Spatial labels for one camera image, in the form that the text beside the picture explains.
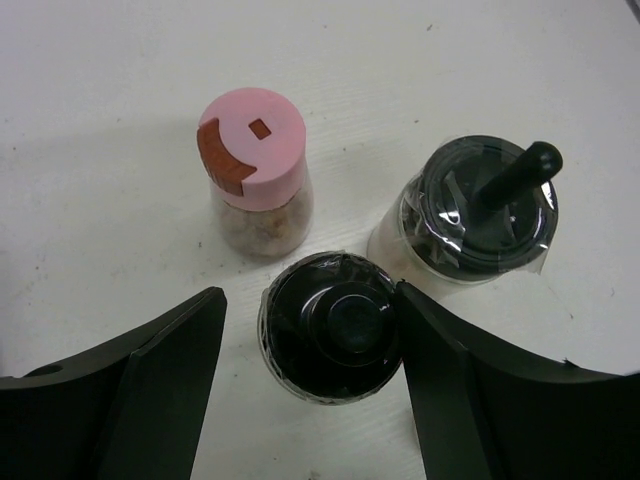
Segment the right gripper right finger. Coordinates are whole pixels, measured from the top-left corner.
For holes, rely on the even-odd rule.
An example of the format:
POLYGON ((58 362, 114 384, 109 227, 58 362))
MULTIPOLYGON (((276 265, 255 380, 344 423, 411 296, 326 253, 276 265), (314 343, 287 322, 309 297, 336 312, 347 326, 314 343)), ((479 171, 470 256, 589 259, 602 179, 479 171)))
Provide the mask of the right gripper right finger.
POLYGON ((394 295, 430 479, 635 479, 639 377, 513 345, 413 285, 394 295))

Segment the pink-cap spice bottle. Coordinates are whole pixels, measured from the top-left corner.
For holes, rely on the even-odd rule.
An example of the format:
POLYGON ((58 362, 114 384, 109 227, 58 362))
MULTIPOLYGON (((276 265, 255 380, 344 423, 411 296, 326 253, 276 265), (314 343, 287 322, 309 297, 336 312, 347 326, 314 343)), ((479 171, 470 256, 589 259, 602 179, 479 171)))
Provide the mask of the pink-cap spice bottle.
POLYGON ((279 258, 305 240, 314 197, 303 117, 286 97, 246 87, 216 98, 196 142, 223 238, 236 251, 279 258))

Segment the black-cap spice bottle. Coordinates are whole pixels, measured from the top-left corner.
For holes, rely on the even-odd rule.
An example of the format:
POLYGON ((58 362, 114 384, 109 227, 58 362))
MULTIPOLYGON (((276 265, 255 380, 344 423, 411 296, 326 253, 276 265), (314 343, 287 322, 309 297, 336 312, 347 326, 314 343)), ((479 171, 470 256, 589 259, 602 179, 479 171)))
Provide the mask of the black-cap spice bottle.
POLYGON ((263 292, 257 333, 265 364, 294 396, 326 406, 377 393, 402 363, 395 284, 366 258, 309 255, 263 292))

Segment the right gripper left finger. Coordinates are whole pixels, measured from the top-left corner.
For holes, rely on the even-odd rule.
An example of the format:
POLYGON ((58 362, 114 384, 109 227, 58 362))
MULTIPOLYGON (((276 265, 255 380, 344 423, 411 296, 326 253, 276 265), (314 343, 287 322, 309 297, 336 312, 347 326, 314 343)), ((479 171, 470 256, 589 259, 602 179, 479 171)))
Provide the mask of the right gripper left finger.
POLYGON ((2 478, 190 478, 226 309, 209 287, 89 350, 2 378, 2 478))

